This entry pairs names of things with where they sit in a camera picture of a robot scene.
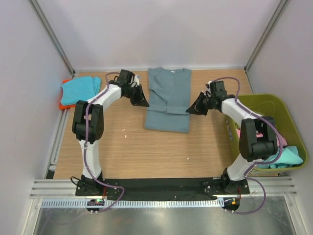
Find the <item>grey blue t shirt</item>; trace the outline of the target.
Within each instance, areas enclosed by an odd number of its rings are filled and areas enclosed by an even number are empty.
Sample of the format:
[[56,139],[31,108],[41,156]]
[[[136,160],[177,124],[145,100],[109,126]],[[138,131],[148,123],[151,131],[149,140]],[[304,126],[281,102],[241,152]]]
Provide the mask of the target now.
[[148,69],[149,107],[144,127],[147,130],[189,132],[191,75],[189,69]]

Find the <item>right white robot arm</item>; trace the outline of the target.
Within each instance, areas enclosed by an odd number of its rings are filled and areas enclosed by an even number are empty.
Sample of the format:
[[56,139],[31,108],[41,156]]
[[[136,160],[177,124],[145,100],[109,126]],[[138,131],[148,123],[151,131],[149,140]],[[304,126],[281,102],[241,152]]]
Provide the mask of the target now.
[[220,182],[224,193],[235,194],[256,165],[277,153],[280,147],[278,131],[274,118],[257,114],[236,94],[228,94],[221,79],[208,82],[206,87],[186,112],[207,115],[209,110],[218,110],[239,125],[239,155],[223,171]]

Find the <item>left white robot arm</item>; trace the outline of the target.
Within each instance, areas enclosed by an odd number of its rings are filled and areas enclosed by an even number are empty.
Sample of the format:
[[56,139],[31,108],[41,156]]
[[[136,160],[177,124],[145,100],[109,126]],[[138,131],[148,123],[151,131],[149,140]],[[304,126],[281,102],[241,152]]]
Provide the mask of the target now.
[[76,183],[78,196],[98,196],[107,186],[103,181],[99,159],[99,143],[105,130],[105,110],[122,97],[128,98],[133,106],[149,107],[139,75],[129,70],[109,73],[113,74],[114,79],[106,79],[105,88],[98,94],[76,103],[72,132],[79,141],[83,157],[83,172]]

